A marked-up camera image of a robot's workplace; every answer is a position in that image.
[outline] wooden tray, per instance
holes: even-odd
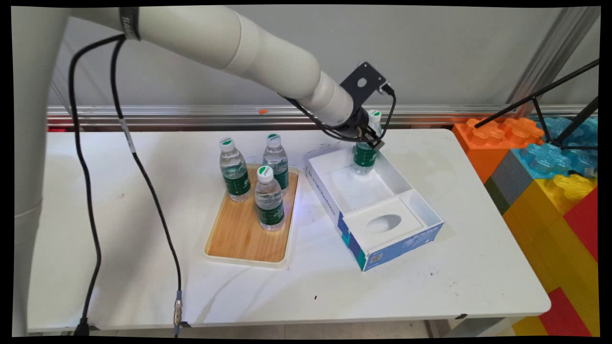
[[[252,189],[257,183],[256,171],[260,166],[247,164]],[[299,169],[289,167],[289,190],[283,197],[285,223],[278,231],[266,231],[259,224],[254,191],[247,201],[241,203],[232,201],[225,193],[208,234],[204,255],[210,260],[225,263],[280,267],[289,250],[299,172]]]

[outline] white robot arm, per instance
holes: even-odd
[[[122,30],[119,8],[73,9],[72,15]],[[353,99],[316,58],[225,6],[140,7],[140,37],[209,67],[296,99],[323,123],[345,123]]]
[[[360,90],[354,99],[304,49],[225,6],[140,7],[139,12],[137,30],[141,39],[257,82],[295,106],[301,105],[327,128],[341,128],[337,132],[359,129],[352,134],[359,132],[361,138],[371,140],[372,136],[362,133],[363,128],[367,130],[367,115],[361,104],[374,89]],[[29,274],[42,206],[47,94],[70,15],[120,31],[124,27],[118,7],[11,7],[15,104],[13,336],[27,332]],[[386,81],[372,70],[369,72],[376,79],[375,88],[382,87]],[[380,140],[377,143],[377,148],[382,146]]]

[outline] qr code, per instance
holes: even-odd
[[[377,255],[375,255],[374,257],[372,257],[372,259],[370,260],[370,263],[374,263],[375,261],[380,260],[383,257],[382,253],[379,253]]]

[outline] floor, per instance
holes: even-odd
[[[454,327],[458,322],[451,322]],[[70,332],[32,333],[70,335]],[[92,331],[91,335],[121,337],[173,337],[172,329]],[[514,336],[512,328],[498,336]],[[265,326],[194,327],[181,329],[181,338],[225,339],[384,339],[428,338],[424,321],[380,321],[375,323],[295,324]]]

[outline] water bottle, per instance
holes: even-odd
[[[280,189],[283,190],[283,196],[287,194],[287,186],[289,186],[289,163],[287,161],[287,153],[280,145],[280,136],[278,134],[270,134],[267,138],[266,151],[264,151],[263,165],[272,167],[274,179],[280,184]]]
[[[376,132],[378,136],[383,132],[381,128],[381,113],[378,110],[368,111],[368,126]],[[353,168],[357,174],[368,174],[376,162],[376,151],[365,142],[358,142],[355,145],[353,154]]]
[[[285,222],[283,194],[270,166],[257,169],[255,204],[259,213],[259,224],[265,230],[277,231],[283,226]]]
[[[229,137],[219,141],[221,148],[221,174],[229,197],[236,202],[244,202],[251,196],[251,182],[248,180],[247,163],[240,151],[236,149],[234,140]]]

